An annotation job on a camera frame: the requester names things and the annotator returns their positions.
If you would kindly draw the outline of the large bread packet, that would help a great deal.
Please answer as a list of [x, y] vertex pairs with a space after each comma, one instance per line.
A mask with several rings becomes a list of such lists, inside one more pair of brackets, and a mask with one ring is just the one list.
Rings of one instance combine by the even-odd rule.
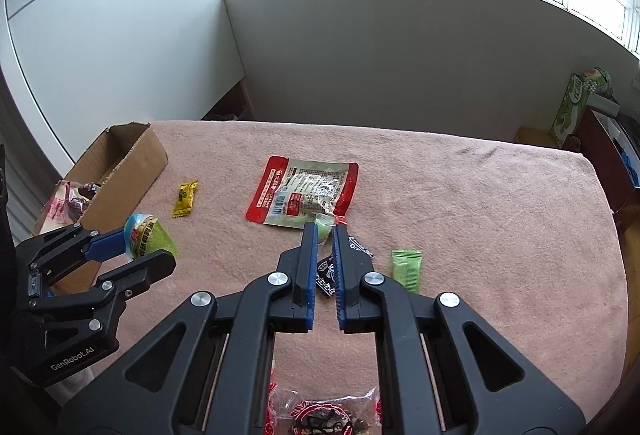
[[94, 184], [79, 184], [70, 180], [59, 181], [51, 198], [43, 207], [32, 233], [38, 236], [41, 233], [74, 225], [85, 213], [95, 194]]

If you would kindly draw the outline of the green jelly cup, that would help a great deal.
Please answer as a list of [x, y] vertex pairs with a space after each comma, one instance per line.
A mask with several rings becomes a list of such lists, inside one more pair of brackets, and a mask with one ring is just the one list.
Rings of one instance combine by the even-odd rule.
[[150, 214], [132, 214], [124, 226], [126, 255], [130, 261], [164, 250], [178, 256], [174, 241], [157, 217]]

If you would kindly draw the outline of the yellow candy packet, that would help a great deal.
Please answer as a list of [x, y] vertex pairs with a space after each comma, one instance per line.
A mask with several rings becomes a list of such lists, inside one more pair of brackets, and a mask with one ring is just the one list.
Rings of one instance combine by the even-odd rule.
[[172, 210], [173, 218], [186, 217], [192, 213], [196, 190], [198, 190], [197, 180], [180, 184], [177, 200]]

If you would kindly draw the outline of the red clear dates packet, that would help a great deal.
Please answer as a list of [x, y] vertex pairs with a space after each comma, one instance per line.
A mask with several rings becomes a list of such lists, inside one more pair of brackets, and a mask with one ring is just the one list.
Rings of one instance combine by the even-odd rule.
[[269, 374], [265, 434], [378, 434], [381, 397], [373, 381], [342, 368], [309, 367]]

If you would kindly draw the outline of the green candy packet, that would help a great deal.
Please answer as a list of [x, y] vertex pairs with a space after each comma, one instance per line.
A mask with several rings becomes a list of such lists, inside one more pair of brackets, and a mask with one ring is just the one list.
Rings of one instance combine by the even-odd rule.
[[423, 255], [416, 250], [393, 250], [393, 278], [408, 292], [418, 293], [420, 290], [421, 264]]

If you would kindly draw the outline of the black white candy packet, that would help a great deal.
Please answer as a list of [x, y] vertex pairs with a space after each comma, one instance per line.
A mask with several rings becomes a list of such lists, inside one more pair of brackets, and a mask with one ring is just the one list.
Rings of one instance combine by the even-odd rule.
[[[349, 235], [348, 241], [352, 250], [367, 254], [370, 259], [374, 259], [374, 254], [354, 236]], [[332, 255], [328, 255], [318, 262], [316, 285], [322, 295], [327, 299], [335, 295], [334, 260]]]

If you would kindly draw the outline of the red white snack pouch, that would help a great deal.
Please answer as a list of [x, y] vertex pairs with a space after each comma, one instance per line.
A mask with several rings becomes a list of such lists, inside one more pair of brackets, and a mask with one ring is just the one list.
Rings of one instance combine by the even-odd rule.
[[355, 162], [271, 155], [245, 213], [256, 224], [303, 229], [318, 214], [346, 216], [359, 176]]

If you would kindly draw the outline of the small green candy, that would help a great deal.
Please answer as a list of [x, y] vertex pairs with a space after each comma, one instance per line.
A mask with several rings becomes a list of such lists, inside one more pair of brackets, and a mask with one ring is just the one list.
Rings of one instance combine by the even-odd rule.
[[345, 216], [334, 216], [328, 214], [318, 214], [316, 218], [314, 218], [314, 223], [316, 224], [318, 229], [319, 244], [323, 244], [324, 242], [326, 242], [334, 226], [348, 225]]

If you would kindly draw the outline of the brown cardboard box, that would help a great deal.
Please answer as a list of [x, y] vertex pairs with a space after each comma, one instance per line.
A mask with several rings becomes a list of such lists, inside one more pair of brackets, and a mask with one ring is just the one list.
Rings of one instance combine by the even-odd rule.
[[100, 186], [79, 222], [109, 233], [126, 223], [167, 164], [151, 125], [132, 122], [104, 129], [62, 180]]

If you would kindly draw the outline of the pink table cloth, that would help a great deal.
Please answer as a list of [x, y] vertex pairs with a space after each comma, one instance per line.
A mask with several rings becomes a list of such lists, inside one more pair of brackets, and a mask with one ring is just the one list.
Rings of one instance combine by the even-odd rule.
[[[623, 373], [628, 297], [610, 207], [581, 155], [398, 130], [252, 122], [156, 122], [168, 164], [140, 203], [178, 247], [174, 273], [127, 305], [128, 349], [198, 290], [226, 295], [277, 266], [295, 229], [245, 218], [271, 155], [355, 162], [348, 230], [381, 273], [422, 252], [424, 295], [457, 293], [586, 417]], [[192, 213], [173, 218], [180, 184]]]

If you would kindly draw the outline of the white cabinet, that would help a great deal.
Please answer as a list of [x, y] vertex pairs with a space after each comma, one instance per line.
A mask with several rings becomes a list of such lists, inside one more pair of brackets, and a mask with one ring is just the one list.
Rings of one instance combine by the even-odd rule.
[[224, 0], [1, 0], [1, 68], [60, 173], [104, 128], [197, 120], [244, 75]]

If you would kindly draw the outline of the dark red storage box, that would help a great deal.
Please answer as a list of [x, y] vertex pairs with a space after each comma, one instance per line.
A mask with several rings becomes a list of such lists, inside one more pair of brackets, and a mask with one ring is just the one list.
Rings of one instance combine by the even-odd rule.
[[605, 128], [606, 115], [585, 109], [563, 150], [582, 154], [596, 170], [617, 227], [632, 223], [639, 215], [639, 184], [623, 158], [623, 146]]

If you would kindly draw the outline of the green white carton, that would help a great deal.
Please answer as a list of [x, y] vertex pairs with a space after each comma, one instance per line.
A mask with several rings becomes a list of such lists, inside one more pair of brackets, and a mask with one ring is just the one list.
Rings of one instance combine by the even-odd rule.
[[598, 89], [608, 90], [610, 85], [611, 75], [597, 66], [582, 74], [570, 74], [570, 80], [550, 129], [551, 137], [558, 147], [562, 147], [566, 138], [573, 134], [589, 97]]

